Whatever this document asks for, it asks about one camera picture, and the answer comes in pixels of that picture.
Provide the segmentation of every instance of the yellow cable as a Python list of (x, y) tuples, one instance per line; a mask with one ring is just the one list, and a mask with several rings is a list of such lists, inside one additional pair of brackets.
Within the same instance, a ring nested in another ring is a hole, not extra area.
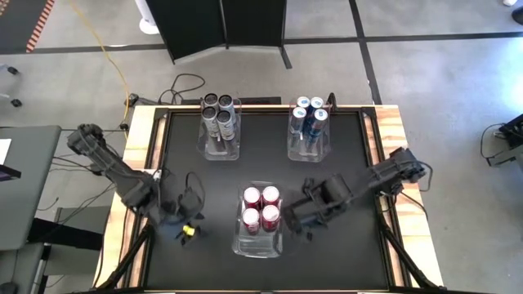
[[(125, 111), (123, 112), (123, 123), (125, 123), (126, 119), (127, 119), (127, 115), (129, 113), (129, 86), (128, 86), (127, 82), (125, 81), (125, 77), (123, 76), (122, 70), (120, 70), (120, 68), (116, 65), (116, 63), (111, 58), (109, 53), (107, 53), (107, 51), (105, 50), (104, 44), (101, 41), (100, 37), (98, 36), (96, 31), (92, 28), (92, 25), (89, 22), (89, 20), (78, 9), (76, 4), (74, 3), (74, 0), (69, 0), (69, 4), (73, 8), (74, 12), (76, 12), (76, 14), (78, 14), (80, 19), (82, 19), (83, 24), (87, 27), (87, 29), (89, 29), (89, 31), (91, 31), (92, 35), (96, 38), (96, 40), (98, 41), (98, 45), (100, 45), (101, 50), (104, 52), (105, 58), (114, 66), (116, 71), (118, 71), (118, 75), (122, 79), (123, 90), (125, 91)], [(123, 135), (125, 136), (125, 139), (127, 139), (127, 133), (125, 131), (123, 132)]]

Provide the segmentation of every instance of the white paper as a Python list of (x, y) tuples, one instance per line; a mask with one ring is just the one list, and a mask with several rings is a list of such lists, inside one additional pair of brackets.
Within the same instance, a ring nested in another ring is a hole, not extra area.
[(0, 164), (3, 164), (6, 161), (7, 151), (9, 151), (10, 144), (11, 139), (0, 139)]

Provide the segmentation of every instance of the can lid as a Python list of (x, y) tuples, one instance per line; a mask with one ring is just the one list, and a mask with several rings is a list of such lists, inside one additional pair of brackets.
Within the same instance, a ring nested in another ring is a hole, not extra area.
[(278, 188), (276, 188), (276, 187), (274, 187), (274, 186), (268, 186), (268, 187), (266, 187), (266, 188), (263, 190), (263, 198), (264, 198), (266, 201), (273, 202), (273, 201), (278, 200), (278, 197), (279, 197), (279, 191), (278, 191)]
[(254, 187), (249, 187), (244, 191), (244, 200), (248, 203), (256, 203), (260, 200), (260, 191)]
[(203, 109), (202, 115), (204, 118), (214, 118), (216, 116), (216, 110), (213, 107), (208, 106)]
[(318, 109), (324, 105), (324, 100), (319, 97), (314, 97), (311, 99), (311, 105), (312, 105), (312, 107)]
[(232, 104), (232, 98), (229, 95), (223, 95), (222, 97), (220, 97), (218, 103), (221, 106), (229, 106)]
[(258, 212), (254, 208), (247, 208), (244, 210), (242, 219), (244, 220), (244, 223), (247, 225), (256, 224), (260, 220), (260, 212)]
[(297, 107), (293, 110), (293, 116), (296, 118), (304, 118), (307, 112), (302, 107)]
[(218, 113), (218, 122), (227, 123), (230, 121), (230, 112), (229, 111), (220, 111)]
[(297, 99), (297, 105), (300, 107), (307, 108), (307, 107), (309, 107), (310, 104), (311, 104), (311, 100), (309, 100), (309, 98), (307, 98), (305, 96), (301, 96), (300, 98)]
[(314, 112), (314, 118), (316, 118), (319, 121), (324, 121), (329, 117), (329, 114), (327, 114), (327, 111), (325, 109), (317, 109)]
[(279, 218), (279, 209), (274, 205), (267, 205), (261, 214), (266, 221), (276, 221)]
[(203, 98), (203, 101), (208, 105), (213, 105), (218, 101), (218, 96), (214, 93), (208, 93), (205, 98)]

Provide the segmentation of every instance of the gray desk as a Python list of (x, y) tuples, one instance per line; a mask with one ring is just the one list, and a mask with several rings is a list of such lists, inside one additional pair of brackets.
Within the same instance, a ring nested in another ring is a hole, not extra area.
[(0, 251), (26, 243), (60, 132), (58, 126), (0, 129), (0, 139), (11, 139), (4, 164), (22, 172), (0, 183), (0, 234), (9, 236), (0, 238)]

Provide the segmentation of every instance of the wooden table edge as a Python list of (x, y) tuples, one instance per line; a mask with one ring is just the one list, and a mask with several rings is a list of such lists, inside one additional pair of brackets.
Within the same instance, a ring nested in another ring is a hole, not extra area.
[[(198, 109), (199, 105), (169, 105), (169, 106), (144, 106), (135, 107), (132, 117), (132, 125), (127, 137), (125, 151), (123, 153), (123, 160), (126, 164), (134, 169), (144, 169), (145, 159), (149, 150), (150, 137), (154, 123), (154, 113), (157, 108), (169, 109)], [(288, 105), (243, 105), (243, 108), (274, 108), (282, 109), (288, 108)], [(407, 147), (407, 140), (403, 123), (401, 121), (400, 110), (397, 105), (339, 105), (339, 108), (368, 108), (373, 107), (376, 110), (378, 128), (380, 132), (380, 139), (382, 142), (385, 155), (399, 147)], [(159, 152), (161, 150), (163, 131), (165, 125), (163, 120), (160, 122), (154, 143), (153, 162), (158, 162)], [(367, 135), (369, 137), (369, 147), (371, 149), (372, 160), (374, 163), (378, 162), (378, 152), (376, 143), (373, 137), (372, 127), (370, 126), (370, 118), (365, 118), (365, 126), (367, 127)], [(418, 185), (405, 185), (405, 193), (412, 198), (422, 203), (421, 194), (419, 193)], [(404, 247), (411, 255), (416, 265), (423, 271), (423, 273), (434, 283), (442, 285), (440, 268), (438, 266), (436, 252), (431, 239), (431, 233), (428, 227), (427, 219), (423, 212), (411, 203), (408, 199), (399, 197), (396, 203), (396, 210), (400, 222), (400, 230)], [(113, 272), (118, 265), (120, 259), (125, 255), (129, 247), (129, 240), (132, 236), (132, 224), (135, 221), (134, 214), (129, 212), (127, 214), (127, 222), (125, 233), (123, 234), (124, 215), (126, 208), (122, 204), (120, 197), (115, 194), (110, 209), (110, 215), (107, 222), (104, 235), (104, 254), (103, 266), (101, 269), (98, 284), (102, 284)], [(399, 261), (396, 253), (389, 244), (389, 252), (391, 256), (393, 274), (396, 285), (402, 285)], [(95, 277), (101, 266), (101, 257), (98, 262)], [(132, 275), (130, 280), (131, 287), (138, 286), (138, 277), (141, 270), (141, 263), (143, 258), (143, 247), (136, 255), (135, 262), (132, 267)]]

